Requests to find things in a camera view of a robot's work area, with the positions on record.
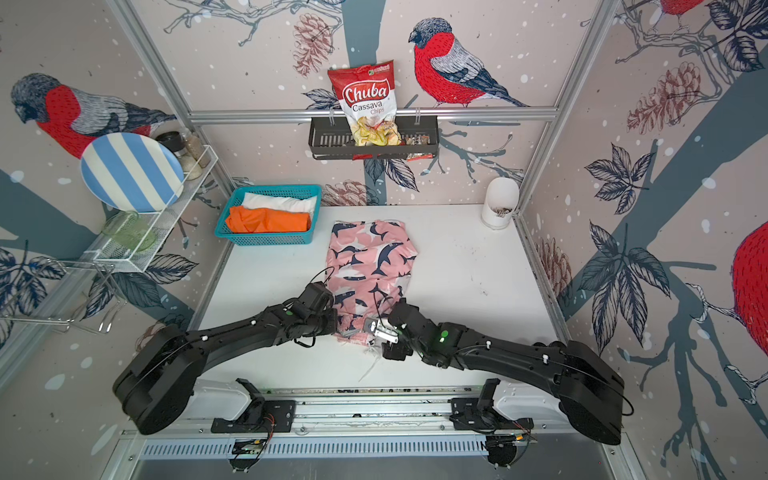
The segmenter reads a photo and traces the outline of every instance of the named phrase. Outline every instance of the white tabletop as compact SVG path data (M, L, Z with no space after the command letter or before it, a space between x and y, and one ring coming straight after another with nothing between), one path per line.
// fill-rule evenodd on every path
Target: white tabletop
M408 303L435 323L463 323L485 335L521 343L555 340L515 226L484 227L480 208L322 207L309 245L235 246L200 328L247 318L298 296L325 267L336 220L400 220L419 251L406 291ZM438 369L418 356L405 362L377 361L366 347L324 336L311 349L286 343L246 353L212 368L202 378L224 382L245 378L259 389L360 389L477 386L495 376L478 370Z

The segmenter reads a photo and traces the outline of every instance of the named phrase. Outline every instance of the wallpaper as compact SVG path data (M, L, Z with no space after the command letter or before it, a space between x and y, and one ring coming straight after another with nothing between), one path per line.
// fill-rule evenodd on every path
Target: wallpaper
M65 274L45 261L77 259L117 213L83 182L85 146L177 122L102 2L11 2L0 17L0 309L28 315ZM51 334L2 393L4 477L101 474L126 419L112 382L159 326L190 322L225 247L225 203L207 179L147 272L115 274L130 305L110 333ZM114 302L96 294L89 326ZM0 348L20 328L0 319Z
M553 105L597 2L486 2L479 12L458 0L134 4L191 109L324 110L339 108L329 69L388 60L400 107ZM293 183L291 164L328 198L384 205L481 203L493 178L522 181L543 129L540 121L446 121L439 159L320 163L308 124L204 130L243 181Z
M767 31L762 1L625 2L524 212L648 478L768 475Z

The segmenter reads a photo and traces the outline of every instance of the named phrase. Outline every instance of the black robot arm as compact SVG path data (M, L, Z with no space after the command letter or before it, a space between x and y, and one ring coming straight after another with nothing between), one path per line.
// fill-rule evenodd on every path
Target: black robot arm
M484 370L538 387L560 399L560 410L578 432L609 445L621 442L624 381L585 344L527 346L457 323L435 325L404 299L392 309L389 323L399 329L399 342L423 362Z
M112 392L139 432L150 435L176 420L187 407L198 376L251 350L300 337L336 331L333 295L310 283L297 299L268 306L262 313L213 329L182 333L161 329L115 380Z

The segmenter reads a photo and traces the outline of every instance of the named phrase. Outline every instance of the bird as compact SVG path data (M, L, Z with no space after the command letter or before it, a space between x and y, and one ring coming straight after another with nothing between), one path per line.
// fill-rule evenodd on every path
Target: bird
M90 94L62 84L51 75L32 73L11 89L23 123L37 122L69 154L80 158L97 137L115 132L149 136L154 127L176 115L138 107L109 95Z
M735 303L731 309L712 305L704 297L701 286L687 283L698 292L704 308L701 316L693 318L702 323L709 310L734 318L746 328L752 340L768 355L768 222L747 235L737 248L733 256L731 279ZM750 397L741 400L748 405L755 405L755 391L768 380L768 372L757 380L748 380L733 365L727 365L725 369L739 376L749 389Z
M507 89L491 77L482 61L462 47L445 19L421 20L413 28L408 42L415 44L416 81L437 100L437 105L449 103L466 107L478 98L498 98L518 107L527 107L510 97Z
M645 5L647 3L654 3L661 8L661 15L659 15L658 20L654 23L654 26L650 28L650 31L653 33L658 33L658 30L656 29L656 25L659 24L661 21L661 18L664 17L664 14L668 15L676 15L677 16L677 30L675 30L672 35L678 33L681 30L690 30L688 25L683 25L681 16L683 13L691 10L693 7L701 4L704 0L643 0L642 2L638 2L631 7L627 8L627 12L631 12L632 10L636 8L640 8L642 5Z

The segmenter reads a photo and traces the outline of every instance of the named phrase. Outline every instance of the black metal basket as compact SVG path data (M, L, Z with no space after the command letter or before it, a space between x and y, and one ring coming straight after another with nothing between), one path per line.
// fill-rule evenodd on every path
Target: black metal basket
M395 119L397 130L404 141L409 137L429 137L429 144L424 145L371 145L357 147L345 117L313 118L310 125L310 150L317 160L352 160L355 155L371 155L377 159L406 158L409 154L432 154L437 156L439 137L437 117L422 115L416 123L415 115L400 116Z

